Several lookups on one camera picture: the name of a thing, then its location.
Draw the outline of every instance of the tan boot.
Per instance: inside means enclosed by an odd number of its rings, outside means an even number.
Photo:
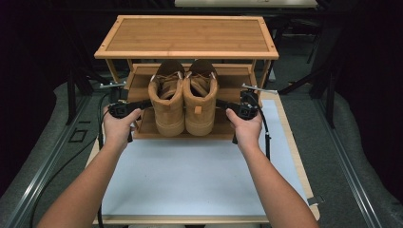
[[[216,113],[219,86],[217,71],[206,60],[197,60],[183,79],[186,130],[195,136],[211,132]]]
[[[166,137],[176,136],[184,131],[183,74],[183,66],[178,61],[165,60],[148,85],[157,129]]]

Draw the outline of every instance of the wooden tray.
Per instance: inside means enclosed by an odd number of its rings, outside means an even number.
[[[159,64],[138,64],[133,65],[133,71],[129,74],[125,89],[128,89],[128,102],[138,102],[147,100],[148,97],[148,83],[151,76],[157,72]],[[183,64],[185,70],[190,67],[190,64]],[[219,92],[218,99],[238,103],[240,101],[240,91],[243,90],[242,84],[256,85],[255,74],[251,72],[251,65],[228,65],[216,64],[214,65],[218,77]],[[142,120],[138,121],[138,129],[134,134],[137,139],[160,139],[166,138],[161,135],[155,124],[155,113],[153,108],[148,108],[143,111]],[[231,128],[229,122],[226,120],[225,111],[217,108],[214,127],[210,134],[200,137],[193,136],[183,131],[182,134],[173,137],[173,139],[220,139],[230,140],[233,138],[234,130]]]

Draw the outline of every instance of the gray carpet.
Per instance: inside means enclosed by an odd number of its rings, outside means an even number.
[[[310,71],[306,60],[311,51],[312,37],[285,37],[278,47],[280,59],[275,62],[276,81],[267,86],[270,89],[282,89],[288,82],[296,81]],[[319,205],[321,227],[367,227],[349,183],[340,168],[336,148],[326,130],[326,123],[321,119],[308,91],[310,85],[304,85],[289,95],[281,96],[297,148],[304,164],[308,179],[315,196],[322,196],[326,201]],[[6,194],[0,199],[0,227],[6,227],[18,208],[21,198],[29,188],[41,165],[54,150],[57,140],[66,132],[67,87],[61,85],[55,90],[58,102],[48,126],[32,150],[18,176]],[[70,159],[84,144],[96,137],[98,103],[104,92],[97,89],[92,97],[86,98],[83,113],[75,125],[69,129],[67,141],[61,148],[60,156],[54,162],[53,173]],[[78,93],[77,101],[85,98]],[[401,204],[382,186],[376,173],[367,163],[360,146],[359,132],[348,104],[340,96],[335,99],[336,132],[342,140],[349,158],[368,194],[376,214],[383,227],[403,227]],[[35,221],[41,217],[51,202],[83,170],[92,146],[73,160],[51,183],[41,198],[36,211]],[[29,218],[22,218],[23,227],[29,226]]]

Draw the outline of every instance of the black cable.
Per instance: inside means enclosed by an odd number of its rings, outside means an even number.
[[[91,145],[97,138],[94,137],[94,139],[92,139],[89,143],[87,143],[79,152],[77,152],[73,157],[71,157],[65,164],[63,164],[63,166],[61,168],[59,168],[59,170],[57,170],[57,172],[55,174],[53,174],[53,176],[45,183],[44,187],[42,188],[41,192],[39,193],[38,197],[36,198],[34,204],[33,204],[33,208],[32,211],[30,213],[30,220],[29,220],[29,227],[33,227],[33,218],[35,216],[35,211],[36,211],[36,207],[38,205],[39,199],[42,197],[42,195],[44,194],[45,190],[48,188],[48,186],[50,185],[50,183],[54,180],[54,178],[56,178],[56,176],[62,172],[62,170],[71,162],[73,161],[77,156],[79,156],[89,145]]]
[[[263,120],[264,130],[266,131],[266,133],[264,134],[264,139],[266,142],[266,145],[265,145],[266,146],[266,158],[268,160],[270,160],[270,139],[271,139],[271,137],[270,137],[270,133],[269,133],[269,127],[267,126],[266,118],[264,117],[263,110],[261,110],[261,107],[260,107],[258,101],[256,101],[256,99],[251,94],[247,93],[246,95],[249,98],[251,98],[255,104],[257,104],[258,111]]]
[[[105,116],[106,113],[102,116],[102,118],[101,118],[100,113],[102,112],[102,103],[104,102],[104,98],[105,98],[107,95],[108,95],[108,93],[106,93],[106,94],[100,99],[100,102],[98,103],[98,109],[100,110],[100,111],[98,112],[98,125],[99,125],[99,129],[100,129],[101,134],[98,134],[97,137],[100,137],[100,135],[101,135],[102,138],[99,138],[98,140],[99,140],[99,141],[102,141],[102,142],[104,141],[104,139],[103,139],[103,134],[102,134],[102,121],[104,120],[104,116]],[[76,157],[78,157],[81,153],[83,153],[83,151],[84,151],[87,147],[89,147],[93,142],[95,142],[95,140],[97,139],[97,137],[94,137],[94,139],[92,139],[89,143],[87,143],[79,152],[77,152],[73,157],[71,157],[68,161],[66,161],[66,162],[62,165],[62,167],[60,167],[60,168],[56,171],[56,173],[53,174],[53,176],[51,176],[50,179],[45,183],[44,187],[40,190],[40,192],[39,192],[39,194],[38,194],[38,197],[35,199],[35,202],[34,202],[34,204],[33,204],[33,206],[32,206],[32,211],[31,211],[31,213],[30,213],[30,218],[29,218],[29,227],[30,227],[30,228],[33,227],[33,219],[34,219],[34,217],[35,217],[35,211],[36,211],[36,207],[38,206],[39,199],[43,196],[45,190],[48,188],[48,186],[50,185],[50,183],[56,178],[56,176],[57,176],[60,172],[62,172],[62,170],[63,170],[71,161],[73,161]],[[101,221],[101,223],[100,223],[100,227],[101,227],[101,228],[104,228],[104,225],[103,225],[102,221]]]
[[[102,147],[104,146],[104,133],[103,133],[103,129],[102,129],[102,122],[104,120],[104,117],[106,115],[106,113],[103,114],[103,116],[101,117],[101,113],[103,113],[103,108],[102,108],[102,104],[104,102],[104,98],[107,96],[107,93],[101,98],[100,102],[98,103],[98,146],[99,149],[101,150]],[[98,226],[100,228],[104,228],[104,221],[102,219],[102,203],[100,204],[100,207],[98,208],[98,212],[97,212],[97,220],[98,220]]]

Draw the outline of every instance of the floor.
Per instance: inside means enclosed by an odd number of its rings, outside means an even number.
[[[310,72],[307,58],[311,51],[313,37],[286,36],[278,46],[279,60],[275,62],[276,80],[268,89],[280,90]],[[29,158],[18,176],[0,199],[0,227],[29,227],[31,209],[35,201],[35,190],[45,187],[45,180],[55,170],[72,158],[85,144],[97,134],[97,110],[106,101],[101,98],[106,93],[94,84],[95,92],[91,97],[81,96],[77,91],[79,116],[70,126],[67,120],[66,85],[55,89],[57,105],[41,139],[33,148]],[[348,103],[336,94],[335,125],[329,129],[323,121],[323,102],[312,100],[308,94],[311,85],[303,85],[288,95],[281,96],[288,121],[293,130],[302,162],[315,196],[322,196],[325,202],[319,207],[321,227],[403,227],[403,209],[382,186],[376,173],[367,163],[360,146],[359,132]],[[353,174],[359,179],[364,192],[359,199],[354,194],[355,186],[346,178],[348,164],[340,156],[341,150],[347,155]],[[46,187],[33,221],[37,221],[49,204],[80,173],[86,165],[90,147],[85,148],[76,159]],[[365,216],[359,203],[367,200],[374,210],[374,217]]]

